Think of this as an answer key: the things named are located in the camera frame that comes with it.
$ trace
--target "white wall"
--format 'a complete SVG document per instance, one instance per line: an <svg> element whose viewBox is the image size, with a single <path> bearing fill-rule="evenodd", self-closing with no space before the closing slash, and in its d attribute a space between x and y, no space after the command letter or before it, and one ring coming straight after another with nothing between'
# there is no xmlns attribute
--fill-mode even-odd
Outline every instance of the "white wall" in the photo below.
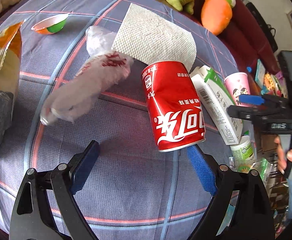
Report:
<svg viewBox="0 0 292 240"><path fill-rule="evenodd" d="M290 0L244 0L252 2L267 24L276 29L278 51L292 50L292 29L286 16L292 10Z"/></svg>

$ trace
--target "cartoon couple print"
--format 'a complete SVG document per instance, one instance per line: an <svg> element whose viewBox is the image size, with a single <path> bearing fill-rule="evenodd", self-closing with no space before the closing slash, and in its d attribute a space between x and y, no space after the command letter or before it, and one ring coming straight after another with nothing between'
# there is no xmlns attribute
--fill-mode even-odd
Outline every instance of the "cartoon couple print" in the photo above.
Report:
<svg viewBox="0 0 292 240"><path fill-rule="evenodd" d="M233 90L233 96L236 99L236 104L237 105L240 105L240 102L239 102L239 96L240 95L248 95L247 89L246 88L242 88L241 90L238 90L237 88L235 88Z"/></svg>

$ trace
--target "white paper towel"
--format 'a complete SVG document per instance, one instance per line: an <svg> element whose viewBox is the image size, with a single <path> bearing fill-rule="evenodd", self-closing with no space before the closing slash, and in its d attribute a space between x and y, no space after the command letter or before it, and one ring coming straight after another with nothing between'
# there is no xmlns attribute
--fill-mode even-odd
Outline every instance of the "white paper towel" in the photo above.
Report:
<svg viewBox="0 0 292 240"><path fill-rule="evenodd" d="M196 44L190 32L133 3L112 49L148 65L159 60L180 61L188 71L196 57Z"/></svg>

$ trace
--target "small bowl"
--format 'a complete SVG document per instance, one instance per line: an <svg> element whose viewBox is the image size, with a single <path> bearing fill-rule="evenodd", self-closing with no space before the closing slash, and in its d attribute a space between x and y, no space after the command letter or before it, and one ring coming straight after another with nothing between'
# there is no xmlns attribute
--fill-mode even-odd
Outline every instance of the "small bowl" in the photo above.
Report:
<svg viewBox="0 0 292 240"><path fill-rule="evenodd" d="M57 33L64 27L68 16L68 13L54 15L33 25L31 29L44 35Z"/></svg>

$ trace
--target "pink paper cup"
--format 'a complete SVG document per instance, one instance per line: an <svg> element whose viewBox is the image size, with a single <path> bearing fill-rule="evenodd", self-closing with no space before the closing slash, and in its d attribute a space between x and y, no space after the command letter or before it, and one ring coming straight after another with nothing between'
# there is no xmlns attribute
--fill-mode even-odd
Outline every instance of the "pink paper cup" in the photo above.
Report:
<svg viewBox="0 0 292 240"><path fill-rule="evenodd" d="M238 72L231 74L224 79L224 83L237 106L249 106L248 104L239 103L239 95L251 94L246 73Z"/></svg>

